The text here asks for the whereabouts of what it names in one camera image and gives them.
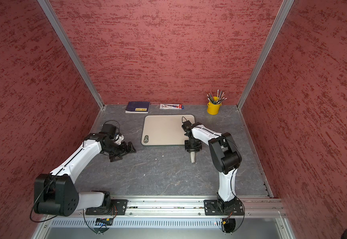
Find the knife with cream handle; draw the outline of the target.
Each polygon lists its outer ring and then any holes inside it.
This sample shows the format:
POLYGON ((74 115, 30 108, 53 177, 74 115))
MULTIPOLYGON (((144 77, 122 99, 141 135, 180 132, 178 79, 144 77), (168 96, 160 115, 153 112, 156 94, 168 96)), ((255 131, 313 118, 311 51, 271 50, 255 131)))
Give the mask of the knife with cream handle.
POLYGON ((191 151, 191 152, 190 152, 190 160, 191 160, 191 163, 195 163, 195 154, 196 154, 195 151, 191 151))

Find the beige cutting board green rim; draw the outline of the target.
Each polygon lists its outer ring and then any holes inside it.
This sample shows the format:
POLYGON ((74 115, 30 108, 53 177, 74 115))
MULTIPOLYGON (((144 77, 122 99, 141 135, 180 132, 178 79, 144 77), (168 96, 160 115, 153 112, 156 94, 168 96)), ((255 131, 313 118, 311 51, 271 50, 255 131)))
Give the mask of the beige cutting board green rim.
POLYGON ((141 143, 144 146, 184 145, 188 140, 182 129, 182 120, 195 123, 193 115, 150 115, 146 116, 143 125, 141 143))

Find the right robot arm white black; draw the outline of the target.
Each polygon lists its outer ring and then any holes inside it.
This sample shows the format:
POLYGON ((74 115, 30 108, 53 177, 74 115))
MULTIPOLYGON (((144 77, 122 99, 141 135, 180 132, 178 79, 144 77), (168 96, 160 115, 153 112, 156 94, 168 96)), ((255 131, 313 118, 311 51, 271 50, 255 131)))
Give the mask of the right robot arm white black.
POLYGON ((188 137, 184 141, 185 150, 190 160, 195 163, 195 154, 202 150, 202 144, 208 145, 214 167, 219 172, 219 189, 217 192, 217 210, 220 213, 230 212, 238 205, 235 192, 235 177, 242 162, 242 156, 230 133, 219 133, 208 129, 203 124, 186 120, 181 128, 188 137))

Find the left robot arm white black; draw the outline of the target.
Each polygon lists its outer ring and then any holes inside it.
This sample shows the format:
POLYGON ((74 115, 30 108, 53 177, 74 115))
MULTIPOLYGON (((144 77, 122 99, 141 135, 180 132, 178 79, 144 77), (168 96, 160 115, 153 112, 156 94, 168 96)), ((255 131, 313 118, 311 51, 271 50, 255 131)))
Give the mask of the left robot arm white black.
POLYGON ((79 148, 60 166, 36 178, 32 212, 62 217, 78 210, 111 213, 114 205, 110 192, 79 193, 75 187, 76 180, 98 154, 107 155, 111 162, 115 162, 135 152, 133 143, 124 141, 119 127, 105 123, 100 132, 86 136, 79 148))

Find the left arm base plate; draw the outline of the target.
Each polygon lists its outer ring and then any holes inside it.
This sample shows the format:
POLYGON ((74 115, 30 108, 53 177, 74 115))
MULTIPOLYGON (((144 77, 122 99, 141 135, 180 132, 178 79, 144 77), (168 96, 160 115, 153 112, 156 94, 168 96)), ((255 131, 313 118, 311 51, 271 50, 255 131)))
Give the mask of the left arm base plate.
POLYGON ((128 200, 126 199, 111 199, 105 206, 88 208, 85 214, 89 216, 124 216, 127 209, 128 200))

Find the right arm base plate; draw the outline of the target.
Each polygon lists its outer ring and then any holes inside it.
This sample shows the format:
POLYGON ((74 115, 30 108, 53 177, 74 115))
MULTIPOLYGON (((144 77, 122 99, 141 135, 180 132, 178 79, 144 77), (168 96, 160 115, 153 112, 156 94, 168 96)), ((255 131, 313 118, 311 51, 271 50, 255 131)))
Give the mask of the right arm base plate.
POLYGON ((239 199, 228 202, 222 200, 204 200, 206 216, 244 216, 244 207, 239 199))

